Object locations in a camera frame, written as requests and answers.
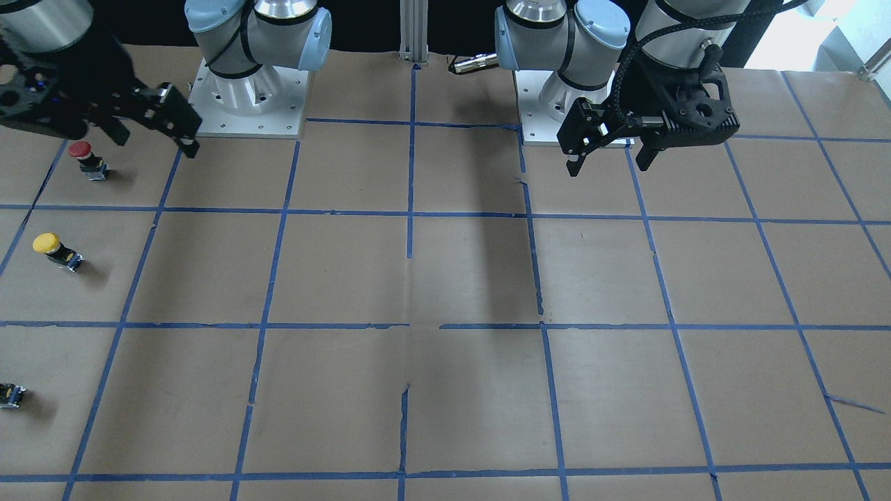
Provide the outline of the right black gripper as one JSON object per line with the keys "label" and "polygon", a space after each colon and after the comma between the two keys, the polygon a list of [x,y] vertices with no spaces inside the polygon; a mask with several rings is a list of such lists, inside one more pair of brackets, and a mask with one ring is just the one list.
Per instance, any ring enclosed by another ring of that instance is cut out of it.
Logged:
{"label": "right black gripper", "polygon": [[79,41],[49,53],[27,53],[4,33],[2,63],[18,70],[2,85],[4,127],[80,139],[92,125],[123,147],[131,136],[121,121],[127,118],[165,134],[189,159],[200,149],[200,114],[172,83],[140,88],[111,29],[89,28]]}

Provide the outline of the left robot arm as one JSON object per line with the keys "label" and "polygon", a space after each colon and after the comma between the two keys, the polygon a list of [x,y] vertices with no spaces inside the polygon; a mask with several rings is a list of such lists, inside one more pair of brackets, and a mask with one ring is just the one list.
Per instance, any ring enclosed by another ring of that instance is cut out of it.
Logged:
{"label": "left robot arm", "polygon": [[496,56],[507,70],[549,71],[567,172],[620,138],[642,143],[646,171],[659,152],[719,145],[739,131],[723,41],[746,1],[649,1],[640,18],[612,1],[506,1],[494,13]]}

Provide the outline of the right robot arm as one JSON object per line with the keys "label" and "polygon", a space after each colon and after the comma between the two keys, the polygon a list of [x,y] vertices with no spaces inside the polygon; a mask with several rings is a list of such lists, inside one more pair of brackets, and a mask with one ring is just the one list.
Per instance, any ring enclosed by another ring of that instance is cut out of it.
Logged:
{"label": "right robot arm", "polygon": [[133,120],[171,138],[193,158],[201,120],[172,83],[150,88],[132,58],[87,1],[3,1],[4,127],[67,140],[98,127],[124,145]]}

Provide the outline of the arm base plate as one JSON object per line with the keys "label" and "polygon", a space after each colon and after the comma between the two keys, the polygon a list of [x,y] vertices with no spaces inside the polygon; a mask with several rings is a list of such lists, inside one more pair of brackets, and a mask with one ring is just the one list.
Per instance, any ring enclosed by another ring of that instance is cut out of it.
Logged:
{"label": "arm base plate", "polygon": [[604,88],[582,91],[568,86],[554,71],[521,70],[513,73],[523,142],[558,147],[557,133],[575,99],[600,104],[609,95],[614,75]]}
{"label": "arm base plate", "polygon": [[297,140],[314,73],[265,65],[242,79],[223,79],[201,61],[189,102],[203,119],[200,138]]}

